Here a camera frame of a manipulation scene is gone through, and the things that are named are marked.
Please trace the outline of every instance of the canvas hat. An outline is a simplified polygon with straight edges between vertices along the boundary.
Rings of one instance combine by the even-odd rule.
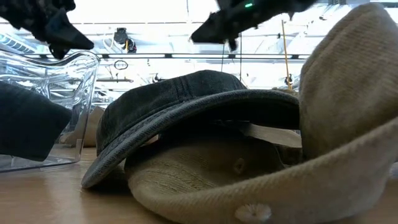
[[[298,129],[299,101],[279,91],[248,90],[235,76],[211,70],[129,90],[101,117],[98,157],[83,177],[83,188],[98,184],[148,140],[190,119]]]
[[[133,196],[177,223],[312,224],[371,208],[398,154],[397,58],[382,6],[354,8],[302,69],[305,162],[285,168],[272,144],[247,139],[160,139],[126,161]]]

